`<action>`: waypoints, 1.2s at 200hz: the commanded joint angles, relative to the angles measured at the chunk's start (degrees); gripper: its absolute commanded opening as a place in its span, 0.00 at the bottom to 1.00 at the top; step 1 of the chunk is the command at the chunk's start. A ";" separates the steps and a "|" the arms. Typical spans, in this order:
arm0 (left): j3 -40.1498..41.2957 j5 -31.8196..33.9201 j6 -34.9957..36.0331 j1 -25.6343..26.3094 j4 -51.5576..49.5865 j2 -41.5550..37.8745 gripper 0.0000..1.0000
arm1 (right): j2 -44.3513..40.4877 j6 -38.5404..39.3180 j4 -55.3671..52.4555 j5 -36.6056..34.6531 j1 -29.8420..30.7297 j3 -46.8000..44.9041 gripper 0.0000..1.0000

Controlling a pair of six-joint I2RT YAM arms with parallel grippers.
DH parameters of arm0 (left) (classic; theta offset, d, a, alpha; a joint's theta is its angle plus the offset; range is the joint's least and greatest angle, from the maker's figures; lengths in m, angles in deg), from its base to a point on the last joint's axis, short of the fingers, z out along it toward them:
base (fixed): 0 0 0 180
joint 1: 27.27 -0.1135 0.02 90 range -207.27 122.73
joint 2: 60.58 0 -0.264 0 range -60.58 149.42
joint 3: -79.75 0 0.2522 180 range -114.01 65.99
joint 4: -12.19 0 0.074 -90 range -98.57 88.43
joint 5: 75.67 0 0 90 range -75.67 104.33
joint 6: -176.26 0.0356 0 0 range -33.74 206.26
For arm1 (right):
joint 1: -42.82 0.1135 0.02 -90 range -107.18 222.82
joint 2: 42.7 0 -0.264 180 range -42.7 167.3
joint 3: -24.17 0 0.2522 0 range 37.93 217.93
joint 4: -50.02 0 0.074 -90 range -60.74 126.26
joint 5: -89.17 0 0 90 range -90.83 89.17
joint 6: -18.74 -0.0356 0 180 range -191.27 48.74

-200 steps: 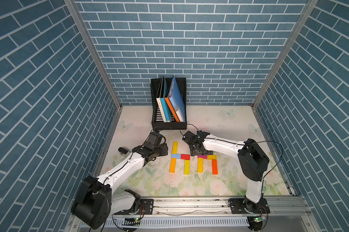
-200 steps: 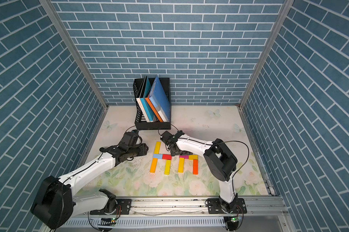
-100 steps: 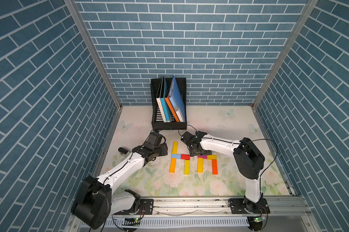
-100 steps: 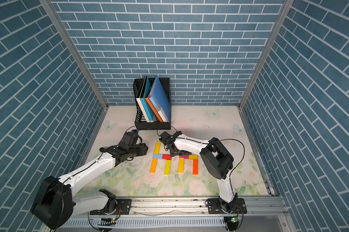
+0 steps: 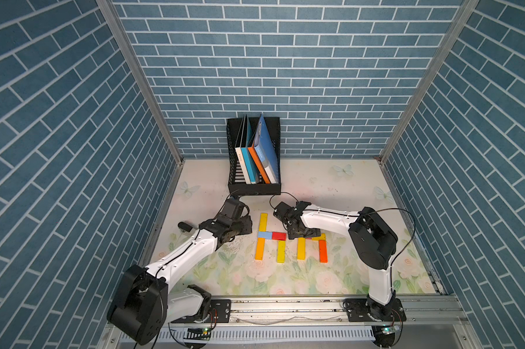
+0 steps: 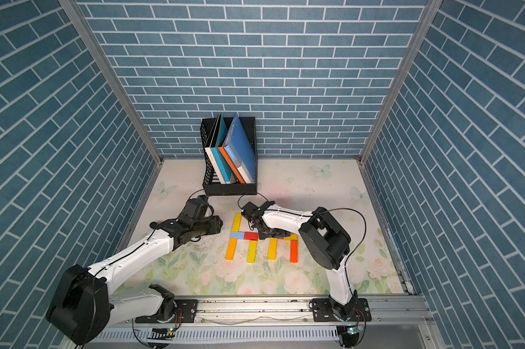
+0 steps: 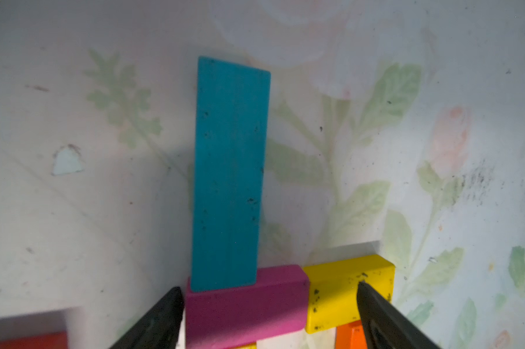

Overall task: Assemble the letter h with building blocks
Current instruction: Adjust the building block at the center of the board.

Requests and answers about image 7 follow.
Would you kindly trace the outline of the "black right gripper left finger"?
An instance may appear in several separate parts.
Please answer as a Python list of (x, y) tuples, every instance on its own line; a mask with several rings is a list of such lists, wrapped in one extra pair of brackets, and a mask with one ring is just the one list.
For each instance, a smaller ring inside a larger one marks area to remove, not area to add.
[(175, 286), (111, 349), (176, 349), (184, 308), (182, 290)]

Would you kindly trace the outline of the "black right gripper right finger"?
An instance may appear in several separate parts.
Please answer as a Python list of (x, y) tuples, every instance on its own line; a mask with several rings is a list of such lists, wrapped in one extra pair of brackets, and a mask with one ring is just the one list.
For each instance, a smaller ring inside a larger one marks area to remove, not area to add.
[(356, 299), (368, 348), (440, 349), (368, 283)]

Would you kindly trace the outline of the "orange red block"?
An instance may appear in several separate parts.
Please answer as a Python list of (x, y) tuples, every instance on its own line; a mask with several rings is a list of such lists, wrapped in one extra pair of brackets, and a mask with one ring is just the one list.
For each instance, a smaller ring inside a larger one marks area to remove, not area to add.
[(335, 349), (367, 349), (361, 321), (344, 324), (336, 329)]

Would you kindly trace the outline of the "small yellow block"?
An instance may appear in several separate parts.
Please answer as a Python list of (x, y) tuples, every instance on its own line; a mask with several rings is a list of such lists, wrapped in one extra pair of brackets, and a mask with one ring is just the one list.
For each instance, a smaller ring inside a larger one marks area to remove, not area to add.
[(377, 254), (303, 268), (310, 285), (306, 332), (330, 330), (361, 319), (357, 305), (360, 282), (391, 301), (396, 267)]

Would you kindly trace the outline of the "red small block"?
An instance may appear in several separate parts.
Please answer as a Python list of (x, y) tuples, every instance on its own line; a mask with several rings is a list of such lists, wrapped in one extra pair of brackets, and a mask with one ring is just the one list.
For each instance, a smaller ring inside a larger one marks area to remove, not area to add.
[(0, 340), (0, 349), (69, 349), (66, 332)]

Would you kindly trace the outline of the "magenta block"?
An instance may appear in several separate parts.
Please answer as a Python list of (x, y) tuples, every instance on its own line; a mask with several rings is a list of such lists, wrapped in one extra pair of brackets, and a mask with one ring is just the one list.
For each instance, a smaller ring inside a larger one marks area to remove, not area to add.
[(305, 328), (311, 282), (300, 266), (262, 268), (251, 286), (185, 293), (185, 347), (235, 348)]

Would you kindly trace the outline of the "teal block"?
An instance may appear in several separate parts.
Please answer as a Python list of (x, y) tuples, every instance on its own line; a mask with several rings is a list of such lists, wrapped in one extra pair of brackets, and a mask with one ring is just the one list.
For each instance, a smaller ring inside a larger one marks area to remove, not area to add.
[(191, 289), (253, 285), (271, 74), (198, 59)]

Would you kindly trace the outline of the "yellow slanted block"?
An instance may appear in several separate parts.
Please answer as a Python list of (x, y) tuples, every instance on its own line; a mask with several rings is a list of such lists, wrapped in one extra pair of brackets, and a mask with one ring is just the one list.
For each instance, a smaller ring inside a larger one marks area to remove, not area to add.
[(235, 347), (234, 349), (257, 349), (257, 343), (249, 343), (244, 346)]

